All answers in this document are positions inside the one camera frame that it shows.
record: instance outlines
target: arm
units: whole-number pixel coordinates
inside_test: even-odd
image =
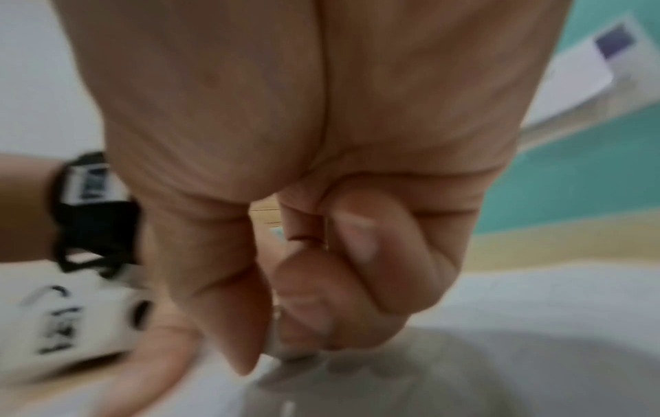
[[[0,155],[0,262],[51,256],[56,227],[47,193],[61,166],[55,159]]]

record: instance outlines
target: wristwatch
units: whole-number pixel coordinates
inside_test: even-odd
[[[53,257],[62,272],[95,269],[111,279],[124,265],[137,263],[140,206],[103,152],[66,164],[53,179],[49,204],[58,227]],[[97,257],[76,262],[72,255],[81,251]]]

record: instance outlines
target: white device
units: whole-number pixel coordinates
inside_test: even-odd
[[[0,317],[0,382],[35,379],[129,351],[150,308],[147,290],[122,282],[81,296],[61,286],[37,289]]]

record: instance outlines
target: teal wall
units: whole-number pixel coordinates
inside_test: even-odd
[[[577,0],[559,49],[633,12],[660,44],[660,0]],[[660,105],[519,155],[477,233],[660,206]]]

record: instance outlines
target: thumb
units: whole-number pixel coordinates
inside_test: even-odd
[[[145,209],[157,255],[149,262],[171,297],[239,374],[256,365],[272,316],[270,288],[256,265],[248,205],[191,201]]]

